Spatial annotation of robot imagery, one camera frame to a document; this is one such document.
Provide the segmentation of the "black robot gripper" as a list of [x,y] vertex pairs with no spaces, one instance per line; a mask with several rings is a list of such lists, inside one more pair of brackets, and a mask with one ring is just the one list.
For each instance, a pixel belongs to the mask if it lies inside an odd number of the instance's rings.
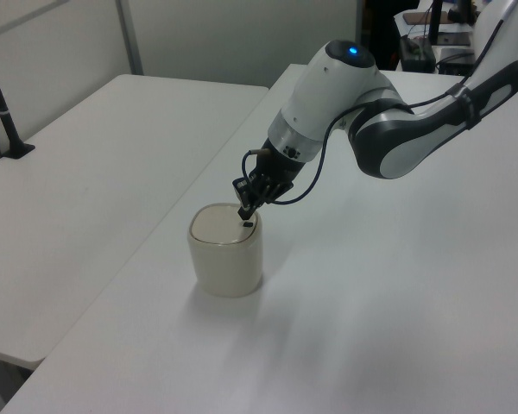
[[256,156],[256,167],[248,173],[248,180],[241,177],[232,182],[240,202],[237,214],[241,218],[251,218],[264,204],[270,204],[288,192],[305,165],[280,153],[269,139],[262,150],[268,150],[268,153]]

